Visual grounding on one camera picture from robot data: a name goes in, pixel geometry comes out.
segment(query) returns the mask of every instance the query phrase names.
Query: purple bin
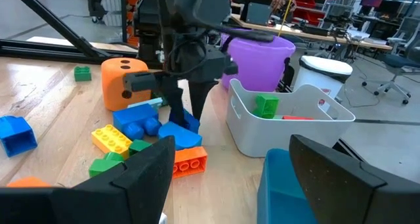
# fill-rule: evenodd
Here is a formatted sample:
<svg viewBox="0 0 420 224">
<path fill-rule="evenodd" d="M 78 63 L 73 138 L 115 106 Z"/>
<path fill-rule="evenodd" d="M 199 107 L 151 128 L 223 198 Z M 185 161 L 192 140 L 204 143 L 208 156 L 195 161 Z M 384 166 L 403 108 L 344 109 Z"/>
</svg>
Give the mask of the purple bin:
<svg viewBox="0 0 420 224">
<path fill-rule="evenodd" d="M 222 42 L 227 35 L 222 35 Z M 234 38 L 228 53 L 238 64 L 238 74 L 223 75 L 222 84 L 229 88 L 231 79 L 238 79 L 246 90 L 273 92 L 283 78 L 284 60 L 295 52 L 296 46 L 281 37 L 271 43 Z"/>
</svg>

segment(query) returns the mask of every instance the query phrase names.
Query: yellow lego brick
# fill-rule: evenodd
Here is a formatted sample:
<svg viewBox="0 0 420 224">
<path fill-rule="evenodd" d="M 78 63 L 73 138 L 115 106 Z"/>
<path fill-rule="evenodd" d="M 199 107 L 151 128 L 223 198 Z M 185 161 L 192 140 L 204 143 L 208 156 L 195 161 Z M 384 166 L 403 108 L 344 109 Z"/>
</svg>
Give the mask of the yellow lego brick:
<svg viewBox="0 0 420 224">
<path fill-rule="evenodd" d="M 129 147 L 132 143 L 131 140 L 112 125 L 106 125 L 102 129 L 93 131 L 92 142 L 101 151 L 105 153 L 116 152 L 122 155 L 124 159 L 129 157 Z"/>
</svg>

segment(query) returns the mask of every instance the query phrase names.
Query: white lid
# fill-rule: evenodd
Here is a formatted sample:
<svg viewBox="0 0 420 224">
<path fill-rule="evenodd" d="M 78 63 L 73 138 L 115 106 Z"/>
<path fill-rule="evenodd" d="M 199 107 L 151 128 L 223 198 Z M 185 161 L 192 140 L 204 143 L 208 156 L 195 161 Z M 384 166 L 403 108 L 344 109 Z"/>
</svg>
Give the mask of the white lid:
<svg viewBox="0 0 420 224">
<path fill-rule="evenodd" d="M 353 67 L 351 65 L 339 60 L 326 59 L 317 56 L 302 56 L 301 60 L 315 70 L 346 76 L 351 75 L 353 72 Z"/>
</svg>

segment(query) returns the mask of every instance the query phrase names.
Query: teal bin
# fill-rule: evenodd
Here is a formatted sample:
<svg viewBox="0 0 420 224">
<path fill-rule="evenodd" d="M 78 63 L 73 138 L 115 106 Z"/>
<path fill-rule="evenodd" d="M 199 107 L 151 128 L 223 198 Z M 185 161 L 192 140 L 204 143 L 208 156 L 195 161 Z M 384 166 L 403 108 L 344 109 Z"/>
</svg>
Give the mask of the teal bin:
<svg viewBox="0 0 420 224">
<path fill-rule="evenodd" d="M 267 152 L 257 197 L 257 224 L 317 223 L 296 178 L 289 152 Z"/>
</svg>

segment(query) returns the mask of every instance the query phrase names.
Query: green block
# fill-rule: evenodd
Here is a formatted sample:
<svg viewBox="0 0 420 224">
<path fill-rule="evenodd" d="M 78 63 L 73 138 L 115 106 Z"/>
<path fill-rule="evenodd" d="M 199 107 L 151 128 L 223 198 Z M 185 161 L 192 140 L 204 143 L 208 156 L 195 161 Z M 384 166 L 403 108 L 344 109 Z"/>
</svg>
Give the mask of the green block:
<svg viewBox="0 0 420 224">
<path fill-rule="evenodd" d="M 105 154 L 104 160 L 113 160 L 113 161 L 124 162 L 123 156 L 116 153 L 116 152 L 109 152 L 109 153 Z"/>
<path fill-rule="evenodd" d="M 137 152 L 140 152 L 141 150 L 149 147 L 150 145 L 152 144 L 140 139 L 135 139 L 129 147 L 129 155 L 132 156 Z"/>
<path fill-rule="evenodd" d="M 257 108 L 254 109 L 253 114 L 261 118 L 272 119 L 276 115 L 279 101 L 278 97 L 260 93 L 255 97 Z"/>
<path fill-rule="evenodd" d="M 79 81 L 91 81 L 92 75 L 91 75 L 91 69 L 88 66 L 76 66 L 74 68 L 74 80 L 76 82 Z"/>
<path fill-rule="evenodd" d="M 89 177 L 92 178 L 95 175 L 99 175 L 102 172 L 107 171 L 120 163 L 122 162 L 114 160 L 95 159 L 89 168 Z"/>
</svg>

